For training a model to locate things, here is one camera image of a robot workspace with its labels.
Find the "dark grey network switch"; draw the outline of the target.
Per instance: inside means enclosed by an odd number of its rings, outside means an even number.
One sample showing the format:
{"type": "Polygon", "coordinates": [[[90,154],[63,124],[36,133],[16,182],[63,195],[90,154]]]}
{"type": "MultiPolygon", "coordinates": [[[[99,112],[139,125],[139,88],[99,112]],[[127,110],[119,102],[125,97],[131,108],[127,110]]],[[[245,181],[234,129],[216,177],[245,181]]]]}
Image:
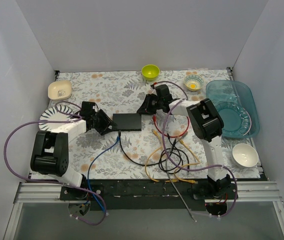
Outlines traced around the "dark grey network switch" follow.
{"type": "Polygon", "coordinates": [[[114,131],[141,131],[142,117],[138,113],[114,113],[112,116],[114,131]]]}

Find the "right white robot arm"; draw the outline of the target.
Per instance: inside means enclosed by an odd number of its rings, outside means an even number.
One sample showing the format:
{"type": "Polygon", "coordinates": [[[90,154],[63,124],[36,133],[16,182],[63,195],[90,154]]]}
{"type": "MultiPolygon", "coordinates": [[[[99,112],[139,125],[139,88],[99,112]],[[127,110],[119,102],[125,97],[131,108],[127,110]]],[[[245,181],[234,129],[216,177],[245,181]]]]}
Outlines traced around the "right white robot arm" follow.
{"type": "Polygon", "coordinates": [[[204,147],[207,166],[197,169],[188,169],[177,166],[187,172],[199,172],[207,170],[208,192],[214,199],[219,199],[227,192],[231,185],[231,171],[224,165],[223,151],[221,147],[224,122],[220,117],[212,101],[205,98],[200,101],[173,98],[169,87],[165,84],[151,87],[155,94],[147,94],[143,104],[137,113],[153,115],[157,110],[166,113],[162,133],[165,133],[167,120],[170,115],[180,115],[189,118],[193,132],[201,140],[204,147]]]}

